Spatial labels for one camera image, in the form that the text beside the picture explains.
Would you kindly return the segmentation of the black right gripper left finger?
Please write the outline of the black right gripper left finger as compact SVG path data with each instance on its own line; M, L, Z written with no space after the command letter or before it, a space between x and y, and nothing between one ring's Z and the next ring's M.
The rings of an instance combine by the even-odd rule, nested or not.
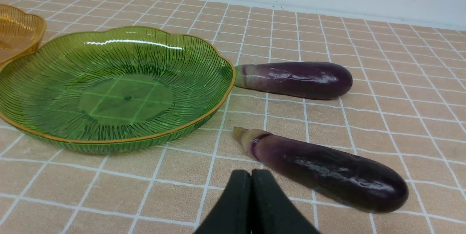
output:
M251 175L247 171L232 171L222 195L194 233L249 234L251 184Z

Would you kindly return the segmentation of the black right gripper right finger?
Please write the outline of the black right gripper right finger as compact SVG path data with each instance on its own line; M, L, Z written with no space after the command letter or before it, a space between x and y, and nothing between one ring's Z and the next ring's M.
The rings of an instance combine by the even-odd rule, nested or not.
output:
M319 234L301 214L269 170L252 171L252 234Z

